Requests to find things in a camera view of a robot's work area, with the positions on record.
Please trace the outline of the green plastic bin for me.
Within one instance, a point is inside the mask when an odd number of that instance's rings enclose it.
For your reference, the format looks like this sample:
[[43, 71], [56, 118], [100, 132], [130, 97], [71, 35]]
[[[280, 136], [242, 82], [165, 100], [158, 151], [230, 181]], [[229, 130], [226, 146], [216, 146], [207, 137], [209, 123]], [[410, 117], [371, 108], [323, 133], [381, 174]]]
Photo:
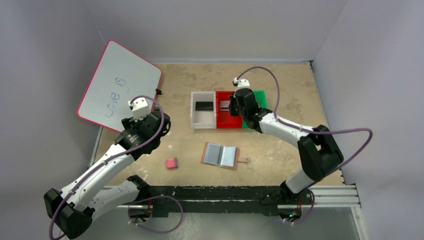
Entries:
[[260, 121], [270, 110], [267, 109], [266, 95], [263, 90], [242, 91], [240, 96], [240, 116], [242, 118], [242, 128], [249, 128], [261, 133]]

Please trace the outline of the white plastic bin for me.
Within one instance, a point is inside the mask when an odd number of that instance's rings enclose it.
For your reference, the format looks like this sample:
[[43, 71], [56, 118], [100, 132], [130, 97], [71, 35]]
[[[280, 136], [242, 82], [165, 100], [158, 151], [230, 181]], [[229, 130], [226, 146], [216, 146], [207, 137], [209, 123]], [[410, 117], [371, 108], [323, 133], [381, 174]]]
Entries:
[[[196, 110], [197, 102], [212, 102], [212, 110]], [[190, 125], [192, 129], [215, 129], [217, 127], [216, 92], [192, 91], [190, 100]]]

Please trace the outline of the pink eraser block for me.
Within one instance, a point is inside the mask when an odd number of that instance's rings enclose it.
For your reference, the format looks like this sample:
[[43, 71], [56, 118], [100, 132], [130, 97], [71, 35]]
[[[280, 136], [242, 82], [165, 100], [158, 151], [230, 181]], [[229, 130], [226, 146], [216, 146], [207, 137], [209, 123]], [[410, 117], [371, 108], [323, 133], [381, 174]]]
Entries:
[[179, 167], [178, 159], [176, 157], [165, 160], [165, 167], [168, 170], [177, 169]]

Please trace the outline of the brown leather card holder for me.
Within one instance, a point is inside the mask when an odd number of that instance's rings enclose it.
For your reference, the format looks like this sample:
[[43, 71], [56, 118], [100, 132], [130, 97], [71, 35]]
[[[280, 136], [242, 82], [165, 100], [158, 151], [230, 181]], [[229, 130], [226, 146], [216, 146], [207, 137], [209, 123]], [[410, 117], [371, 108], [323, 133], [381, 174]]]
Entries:
[[238, 147], [212, 142], [205, 143], [200, 159], [202, 164], [230, 170], [236, 170], [238, 163], [248, 163], [249, 161], [249, 157], [240, 156]]

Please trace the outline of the pink framed whiteboard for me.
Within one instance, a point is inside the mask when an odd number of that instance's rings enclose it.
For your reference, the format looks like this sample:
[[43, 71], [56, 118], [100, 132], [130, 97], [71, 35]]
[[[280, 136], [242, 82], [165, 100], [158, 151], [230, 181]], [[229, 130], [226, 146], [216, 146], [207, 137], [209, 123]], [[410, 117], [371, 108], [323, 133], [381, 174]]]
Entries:
[[76, 114], [102, 127], [123, 131], [121, 120], [133, 114], [129, 101], [139, 95], [155, 98], [162, 71], [120, 43], [107, 42]]

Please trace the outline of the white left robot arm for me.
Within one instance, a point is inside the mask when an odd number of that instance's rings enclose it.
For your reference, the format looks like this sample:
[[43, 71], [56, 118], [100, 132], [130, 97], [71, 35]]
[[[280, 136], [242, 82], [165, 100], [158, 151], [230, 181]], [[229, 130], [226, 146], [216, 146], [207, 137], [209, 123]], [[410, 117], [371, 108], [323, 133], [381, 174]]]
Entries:
[[161, 137], [171, 127], [171, 118], [158, 108], [139, 121], [122, 120], [124, 131], [106, 153], [86, 172], [60, 190], [51, 188], [44, 196], [50, 217], [49, 238], [57, 226], [68, 239], [82, 235], [101, 215], [129, 202], [146, 203], [149, 191], [141, 186], [142, 179], [132, 176], [111, 189], [104, 186], [143, 154], [151, 154], [159, 147]]

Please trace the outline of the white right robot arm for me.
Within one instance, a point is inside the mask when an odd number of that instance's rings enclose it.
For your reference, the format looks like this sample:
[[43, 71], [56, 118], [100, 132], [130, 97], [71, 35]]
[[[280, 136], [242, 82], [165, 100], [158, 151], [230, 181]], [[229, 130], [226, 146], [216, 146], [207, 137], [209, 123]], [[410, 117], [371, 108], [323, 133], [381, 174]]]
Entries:
[[283, 118], [275, 112], [259, 107], [249, 88], [231, 92], [229, 100], [231, 116], [240, 116], [248, 128], [298, 149], [301, 167], [281, 184], [280, 196], [284, 202], [294, 203], [301, 191], [330, 175], [343, 162], [344, 156], [326, 126], [302, 127], [291, 121], [283, 124]]

